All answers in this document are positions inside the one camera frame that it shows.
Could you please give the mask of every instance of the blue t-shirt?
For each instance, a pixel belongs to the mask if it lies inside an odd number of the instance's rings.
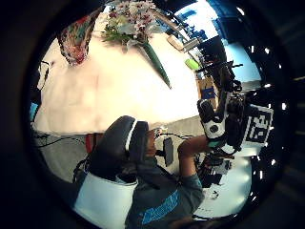
[[[163,175],[155,158],[150,159],[142,170],[151,171],[152,176]],[[160,189],[154,189],[141,177],[138,179],[126,221],[128,229],[169,228],[173,221],[192,216],[204,198],[197,175],[182,177],[178,185],[168,179]]]

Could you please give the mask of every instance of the wall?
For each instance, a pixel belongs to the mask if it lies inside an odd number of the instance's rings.
[[[234,65],[243,64],[241,67],[233,68],[237,80],[249,82],[261,79],[256,64],[251,61],[249,55],[247,55],[246,51],[239,43],[224,43],[224,47],[228,61],[233,60]]]

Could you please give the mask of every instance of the table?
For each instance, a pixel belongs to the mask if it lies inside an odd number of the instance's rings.
[[[102,41],[104,16],[96,20],[82,64],[69,66],[57,39],[52,42],[43,60],[53,64],[33,129],[83,135],[103,133],[121,115],[147,121],[150,129],[198,115],[194,73],[184,63],[190,57],[169,44],[166,33],[150,40],[171,80],[170,90],[138,48],[123,52],[121,46]]]

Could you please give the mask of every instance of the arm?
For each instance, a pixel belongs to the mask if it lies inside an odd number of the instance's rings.
[[[155,153],[156,153],[156,149],[154,145],[154,130],[151,130],[148,132],[146,156],[153,157],[155,156]]]
[[[208,139],[204,135],[194,136],[183,141],[178,147],[180,175],[182,177],[195,175],[193,157],[208,150]]]

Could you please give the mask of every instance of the flower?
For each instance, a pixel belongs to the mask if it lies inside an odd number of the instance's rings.
[[[153,33],[163,32],[156,23],[152,10],[155,4],[152,0],[146,1],[117,1],[110,2],[114,9],[109,14],[108,25],[102,33],[104,41],[120,41],[127,50],[132,46],[141,47],[152,61],[153,67],[159,72],[166,84],[171,88],[171,83],[166,72],[149,44]]]
[[[135,2],[131,2],[129,6],[129,11],[131,15],[135,15],[138,12],[138,7]]]

